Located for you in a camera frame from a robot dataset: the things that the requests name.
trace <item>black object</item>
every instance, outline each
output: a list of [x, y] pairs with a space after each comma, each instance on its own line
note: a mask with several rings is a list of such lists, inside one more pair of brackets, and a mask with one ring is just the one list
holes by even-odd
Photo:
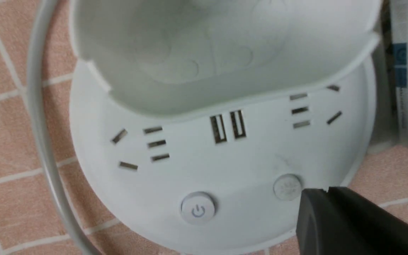
[[408, 224], [345, 187], [303, 190], [296, 233], [301, 255], [408, 255]]

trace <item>white power strip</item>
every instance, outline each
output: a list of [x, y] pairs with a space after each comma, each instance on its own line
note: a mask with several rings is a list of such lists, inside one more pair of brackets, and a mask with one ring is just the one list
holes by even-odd
[[133, 231], [188, 254], [283, 241], [349, 184], [375, 116], [379, 0], [75, 0], [78, 160]]
[[364, 157], [371, 60], [330, 85], [168, 123], [112, 102], [79, 62], [73, 143], [93, 190], [133, 231], [189, 254], [248, 253], [288, 237], [301, 189], [349, 184]]

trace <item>usb port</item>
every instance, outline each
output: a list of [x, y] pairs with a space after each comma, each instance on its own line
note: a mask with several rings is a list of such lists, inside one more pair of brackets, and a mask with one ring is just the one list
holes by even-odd
[[231, 122], [233, 124], [233, 131], [234, 131], [234, 138], [240, 139], [243, 137], [247, 137], [247, 133], [245, 132], [245, 124], [243, 123], [243, 115], [242, 111], [234, 111], [231, 112]]
[[210, 118], [212, 124], [212, 131], [214, 132], [215, 143], [227, 142], [225, 125], [223, 124], [222, 115], [212, 116]]

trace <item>light button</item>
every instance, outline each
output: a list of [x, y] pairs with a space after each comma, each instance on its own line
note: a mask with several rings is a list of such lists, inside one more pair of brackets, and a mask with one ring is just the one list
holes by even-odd
[[181, 213], [187, 223], [202, 225], [214, 217], [215, 205], [206, 193], [193, 192], [183, 199]]

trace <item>white plastic container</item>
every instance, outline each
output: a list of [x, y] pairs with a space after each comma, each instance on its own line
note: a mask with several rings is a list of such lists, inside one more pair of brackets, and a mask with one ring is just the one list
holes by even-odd
[[378, 0], [75, 0], [75, 53], [110, 96], [171, 118], [324, 87], [375, 49]]

